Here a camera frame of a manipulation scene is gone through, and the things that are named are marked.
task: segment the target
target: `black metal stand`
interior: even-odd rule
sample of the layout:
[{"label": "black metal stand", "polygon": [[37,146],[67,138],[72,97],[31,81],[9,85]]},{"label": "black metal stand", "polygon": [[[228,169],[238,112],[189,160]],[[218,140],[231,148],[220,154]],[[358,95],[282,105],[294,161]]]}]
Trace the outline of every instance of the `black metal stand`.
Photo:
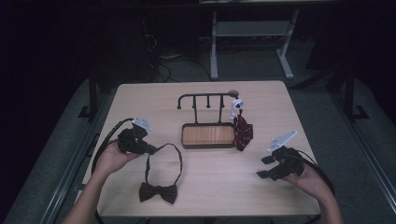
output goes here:
[{"label": "black metal stand", "polygon": [[[224,96],[230,96],[235,99],[238,99],[238,91],[229,91],[227,93],[193,93],[193,94],[184,94],[181,95],[178,100],[177,100],[177,109],[181,109],[181,99],[184,97],[192,97],[192,108],[194,109],[194,118],[195,121],[194,123],[185,123],[183,124],[181,128],[181,143],[184,148],[190,149],[190,148],[225,148],[225,147],[234,147],[233,142],[230,143],[214,143],[214,144],[186,144],[184,141],[184,132],[185,129],[187,128],[196,128],[196,127],[231,127],[233,130],[233,123],[231,122],[222,122],[221,121],[221,112],[222,108],[224,108]],[[198,122],[198,115],[197,115],[197,104],[196,104],[196,97],[206,97],[206,108],[210,108],[210,101],[209,97],[210,96],[219,96],[220,97],[220,103],[219,103],[219,121],[217,123],[199,123]]]},{"label": "black metal stand", "polygon": [[364,108],[361,105],[356,105],[358,110],[358,114],[354,114],[353,107],[353,97],[355,90],[355,75],[351,66],[346,66],[344,64],[336,64],[331,68],[322,71],[321,73],[315,75],[314,77],[309,78],[308,80],[289,87],[290,90],[301,90],[303,88],[308,87],[312,83],[324,78],[326,76],[332,76],[329,83],[326,86],[326,90],[330,93],[338,93],[341,88],[345,85],[345,101],[344,101],[344,110],[346,115],[349,117],[351,121],[355,121],[355,119],[368,119],[369,116],[364,111]]},{"label": "black metal stand", "polygon": [[81,111],[79,112],[79,118],[89,118],[89,122],[91,122],[96,115],[97,112],[97,95],[96,95],[96,82],[95,82],[95,74],[92,71],[89,77],[89,86],[90,86],[90,106],[83,106]]}]

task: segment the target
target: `human arm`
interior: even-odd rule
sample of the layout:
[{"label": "human arm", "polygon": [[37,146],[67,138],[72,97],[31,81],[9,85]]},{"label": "human arm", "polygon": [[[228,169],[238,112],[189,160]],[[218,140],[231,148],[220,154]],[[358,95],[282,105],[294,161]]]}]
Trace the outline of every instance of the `human arm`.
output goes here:
[{"label": "human arm", "polygon": [[63,224],[93,223],[100,193],[107,178],[121,169],[128,161],[139,156],[134,153],[121,153],[117,142],[110,143],[99,157],[95,171]]},{"label": "human arm", "polygon": [[306,194],[318,200],[321,219],[325,224],[342,224],[338,202],[320,175],[310,166],[304,164],[304,171],[300,176],[288,175],[283,180],[301,189]]}]

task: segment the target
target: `bow tie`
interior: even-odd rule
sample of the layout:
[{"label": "bow tie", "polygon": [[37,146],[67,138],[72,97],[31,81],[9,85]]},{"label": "bow tie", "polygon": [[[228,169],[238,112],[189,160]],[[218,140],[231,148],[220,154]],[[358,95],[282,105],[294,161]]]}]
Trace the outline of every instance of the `bow tie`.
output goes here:
[{"label": "bow tie", "polygon": [[241,114],[233,119],[235,131],[233,143],[238,150],[243,151],[250,140],[253,139],[253,124],[248,124]]},{"label": "bow tie", "polygon": [[161,187],[161,186],[153,187],[150,184],[144,182],[140,186],[140,190],[139,190],[140,202],[148,200],[156,194],[160,194],[165,201],[173,204],[177,196],[177,186],[171,185],[169,187]]}]

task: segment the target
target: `wooden tray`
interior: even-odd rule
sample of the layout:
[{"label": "wooden tray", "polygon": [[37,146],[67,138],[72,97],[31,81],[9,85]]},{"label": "wooden tray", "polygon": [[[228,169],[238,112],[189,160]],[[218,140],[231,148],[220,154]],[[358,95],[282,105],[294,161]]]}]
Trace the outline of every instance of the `wooden tray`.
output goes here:
[{"label": "wooden tray", "polygon": [[234,147],[233,124],[186,123],[182,127],[181,143],[188,148]]}]

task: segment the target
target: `wooden table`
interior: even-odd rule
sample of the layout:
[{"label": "wooden table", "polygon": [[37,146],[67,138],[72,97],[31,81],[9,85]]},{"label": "wooden table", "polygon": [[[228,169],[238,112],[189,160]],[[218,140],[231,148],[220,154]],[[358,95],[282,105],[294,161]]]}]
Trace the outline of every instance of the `wooden table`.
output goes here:
[{"label": "wooden table", "polygon": [[[253,124],[254,139],[243,152],[236,148],[184,149],[181,127],[194,122],[192,99],[183,99],[177,109],[177,99],[186,93],[219,93],[239,91],[244,100],[243,116]],[[231,97],[224,97],[222,121],[230,121]],[[197,98],[198,121],[217,122],[219,99]],[[139,202],[138,191],[145,181],[147,154],[126,164],[107,180],[98,205],[101,216],[131,217],[231,217],[231,216],[292,216],[319,213],[318,203],[291,184],[272,179],[260,179],[256,172],[269,170],[277,162],[265,165],[271,138],[296,130],[287,147],[299,149],[314,158],[304,129],[296,114],[285,85],[280,81],[195,82],[169,84],[121,85],[109,110],[99,137],[102,143],[110,130],[127,118],[148,119],[153,131],[145,141],[159,147],[173,143],[183,156],[183,174],[177,182],[175,204],[159,195]],[[117,134],[132,128],[125,123]],[[172,147],[165,147],[150,158],[148,181],[151,185],[172,185],[179,173],[179,161]],[[88,168],[83,183],[91,173]]]}]

